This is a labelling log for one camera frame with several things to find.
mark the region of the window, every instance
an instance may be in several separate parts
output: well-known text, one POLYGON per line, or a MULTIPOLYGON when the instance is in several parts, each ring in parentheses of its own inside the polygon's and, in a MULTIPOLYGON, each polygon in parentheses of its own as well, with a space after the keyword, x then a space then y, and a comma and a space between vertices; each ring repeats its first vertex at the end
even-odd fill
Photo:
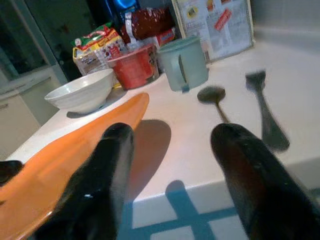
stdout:
POLYGON ((0 2, 0 71, 11 81, 46 65, 10 0, 0 2))

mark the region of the cabinet door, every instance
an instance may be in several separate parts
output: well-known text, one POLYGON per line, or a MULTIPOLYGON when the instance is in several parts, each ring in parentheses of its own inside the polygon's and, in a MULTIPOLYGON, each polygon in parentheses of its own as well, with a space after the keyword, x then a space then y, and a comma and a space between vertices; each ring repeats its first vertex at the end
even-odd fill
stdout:
POLYGON ((45 96, 58 87, 60 85, 49 77, 20 94, 25 105, 41 126, 59 110, 45 100, 45 96))
POLYGON ((5 160, 39 128, 39 123, 19 95, 1 100, 0 161, 5 160))

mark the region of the red container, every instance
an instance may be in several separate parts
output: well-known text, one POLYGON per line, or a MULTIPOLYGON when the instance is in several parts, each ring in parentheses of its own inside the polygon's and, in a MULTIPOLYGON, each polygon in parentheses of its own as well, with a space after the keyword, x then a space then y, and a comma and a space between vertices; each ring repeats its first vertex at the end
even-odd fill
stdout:
POLYGON ((129 54, 108 61, 125 90, 151 83, 159 77, 156 48, 149 44, 129 54))

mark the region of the mug handle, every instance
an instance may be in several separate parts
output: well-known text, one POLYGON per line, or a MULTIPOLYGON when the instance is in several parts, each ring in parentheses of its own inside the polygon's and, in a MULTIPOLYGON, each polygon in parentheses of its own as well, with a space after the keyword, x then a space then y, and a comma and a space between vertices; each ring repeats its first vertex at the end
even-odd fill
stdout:
POLYGON ((175 78, 177 79, 182 92, 189 92, 190 88, 189 88, 189 83, 187 81, 186 78, 186 73, 184 70, 184 66, 182 64, 182 58, 181 55, 179 54, 178 58, 173 58, 171 60, 171 65, 172 65, 172 69, 173 69, 173 74, 175 76, 175 78))

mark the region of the white bowl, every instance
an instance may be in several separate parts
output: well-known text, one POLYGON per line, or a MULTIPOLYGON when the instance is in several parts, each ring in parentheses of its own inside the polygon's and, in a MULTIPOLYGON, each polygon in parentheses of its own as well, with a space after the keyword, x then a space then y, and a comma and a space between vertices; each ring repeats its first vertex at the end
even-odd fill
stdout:
POLYGON ((88 114, 101 107, 113 87, 114 71, 105 69, 73 80, 44 97, 59 109, 88 114))

